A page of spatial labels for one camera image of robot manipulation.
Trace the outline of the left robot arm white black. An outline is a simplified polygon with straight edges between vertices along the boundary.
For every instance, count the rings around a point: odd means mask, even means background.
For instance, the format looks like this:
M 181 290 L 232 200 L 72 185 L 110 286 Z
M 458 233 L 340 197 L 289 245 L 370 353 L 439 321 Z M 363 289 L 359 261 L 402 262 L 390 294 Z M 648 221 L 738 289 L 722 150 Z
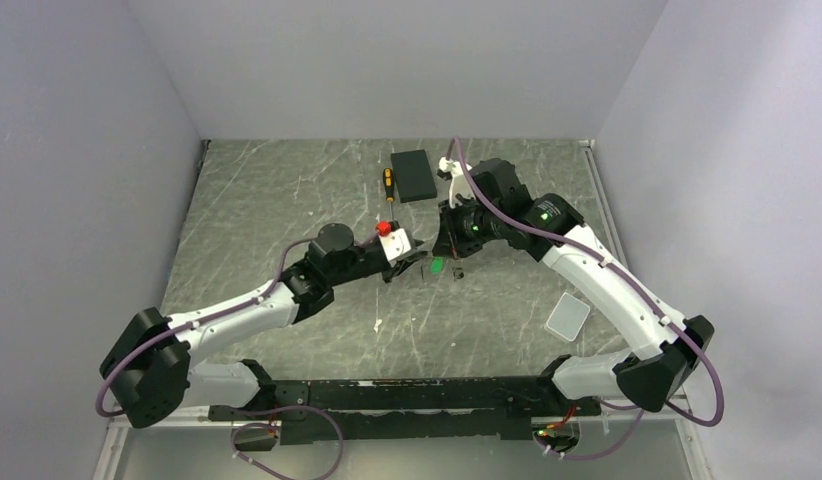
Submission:
M 124 416 L 135 428 L 157 424 L 180 408 L 224 406 L 251 420 L 276 406 L 276 384 L 255 360 L 213 364 L 215 353 L 270 329 L 291 327 L 325 309 L 335 287 L 380 275 L 390 282 L 425 257 L 424 241 L 398 222 L 381 222 L 363 241 L 342 223 L 296 240 L 270 280 L 214 305 L 164 315 L 156 307 L 133 316 L 102 361 L 95 409 Z M 303 257 L 286 256 L 305 247 Z

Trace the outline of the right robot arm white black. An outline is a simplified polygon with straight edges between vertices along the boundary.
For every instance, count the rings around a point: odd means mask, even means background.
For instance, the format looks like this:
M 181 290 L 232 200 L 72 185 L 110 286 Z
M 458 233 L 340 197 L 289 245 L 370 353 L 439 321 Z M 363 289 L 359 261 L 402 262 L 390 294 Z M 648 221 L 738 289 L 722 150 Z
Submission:
M 576 400 L 597 396 L 624 397 L 650 412 L 666 406 L 699 364 L 696 352 L 707 348 L 713 325 L 660 302 L 563 197 L 532 197 L 512 163 L 493 158 L 462 168 L 441 158 L 437 174 L 450 187 L 438 205 L 434 255 L 463 259 L 505 241 L 575 286 L 626 342 L 612 354 L 555 361 L 537 391 L 542 409 L 561 415 Z

